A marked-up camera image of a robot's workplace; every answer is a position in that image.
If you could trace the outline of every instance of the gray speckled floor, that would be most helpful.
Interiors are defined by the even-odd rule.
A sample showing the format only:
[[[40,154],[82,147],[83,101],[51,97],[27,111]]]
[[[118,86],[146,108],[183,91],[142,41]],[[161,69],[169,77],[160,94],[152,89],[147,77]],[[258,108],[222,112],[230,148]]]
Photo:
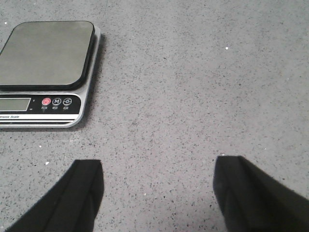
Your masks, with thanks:
[[[78,126],[0,130],[1,232],[74,159],[103,163],[96,232],[225,232],[212,191],[222,154],[245,156],[309,198],[307,1],[0,5],[1,48],[24,21],[89,20],[105,36]]]

